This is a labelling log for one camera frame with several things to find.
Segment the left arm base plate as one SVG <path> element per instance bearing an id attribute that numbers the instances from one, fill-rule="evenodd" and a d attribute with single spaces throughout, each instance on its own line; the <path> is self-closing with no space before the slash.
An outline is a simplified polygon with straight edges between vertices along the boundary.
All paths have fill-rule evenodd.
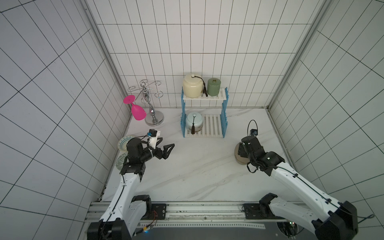
<path id="1" fill-rule="evenodd" d="M 142 220 L 164 220 L 166 218 L 167 204 L 152 204 Z"/>

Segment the brown ceramic tea canister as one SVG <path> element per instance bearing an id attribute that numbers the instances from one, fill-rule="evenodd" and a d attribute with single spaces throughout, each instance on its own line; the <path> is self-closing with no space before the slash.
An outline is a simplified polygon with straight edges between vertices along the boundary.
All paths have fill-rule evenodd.
<path id="1" fill-rule="evenodd" d="M 247 157 L 247 153 L 244 151 L 242 143 L 238 143 L 236 145 L 234 154 L 238 164 L 247 165 L 250 162 L 250 160 Z"/>

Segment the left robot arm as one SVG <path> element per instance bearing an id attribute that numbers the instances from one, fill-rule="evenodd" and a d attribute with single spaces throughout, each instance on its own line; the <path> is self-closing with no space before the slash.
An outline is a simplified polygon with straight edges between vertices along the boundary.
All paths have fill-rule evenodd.
<path id="1" fill-rule="evenodd" d="M 127 142 L 128 155 L 120 171 L 120 184 L 100 220 L 90 223 L 87 229 L 88 240 L 130 240 L 137 234 L 136 228 L 143 218 L 159 218 L 159 214 L 152 209 L 150 196 L 136 195 L 136 189 L 145 173 L 146 162 L 152 158 L 166 160 L 175 144 L 159 148 L 162 138 L 146 137 L 147 141 L 143 137 L 136 137 Z"/>

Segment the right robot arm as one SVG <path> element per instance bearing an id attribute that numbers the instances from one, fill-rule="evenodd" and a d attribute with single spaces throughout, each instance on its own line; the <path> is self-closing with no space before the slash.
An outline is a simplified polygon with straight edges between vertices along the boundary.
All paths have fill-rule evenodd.
<path id="1" fill-rule="evenodd" d="M 319 240 L 352 240 L 358 234 L 357 208 L 353 204 L 341 203 L 321 191 L 277 153 L 265 152 L 253 135 L 242 138 L 239 150 L 241 157 L 249 159 L 248 165 L 282 183 L 307 205 L 303 208 L 269 193 L 259 201 L 262 217 L 291 220 Z"/>

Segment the green ceramic tea canister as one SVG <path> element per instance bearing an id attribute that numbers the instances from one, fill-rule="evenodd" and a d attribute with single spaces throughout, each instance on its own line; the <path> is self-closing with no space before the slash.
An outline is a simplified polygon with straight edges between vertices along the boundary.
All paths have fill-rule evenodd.
<path id="1" fill-rule="evenodd" d="M 210 78 L 208 80 L 207 93 L 209 96 L 215 97 L 219 95 L 221 89 L 221 80 L 218 78 Z"/>

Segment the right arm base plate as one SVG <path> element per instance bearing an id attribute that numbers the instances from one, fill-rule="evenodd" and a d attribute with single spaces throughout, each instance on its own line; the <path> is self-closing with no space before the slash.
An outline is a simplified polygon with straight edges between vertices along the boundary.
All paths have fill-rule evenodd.
<path id="1" fill-rule="evenodd" d="M 247 220 L 283 220 L 275 216 L 269 207 L 259 203 L 243 204 L 242 211 Z"/>

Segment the light blue tea canister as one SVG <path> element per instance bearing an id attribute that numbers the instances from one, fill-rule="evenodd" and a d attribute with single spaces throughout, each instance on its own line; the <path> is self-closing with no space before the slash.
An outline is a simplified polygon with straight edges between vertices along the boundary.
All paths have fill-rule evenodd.
<path id="1" fill-rule="evenodd" d="M 198 112 L 191 112 L 187 115 L 186 126 L 191 134 L 199 132 L 204 125 L 203 116 Z"/>

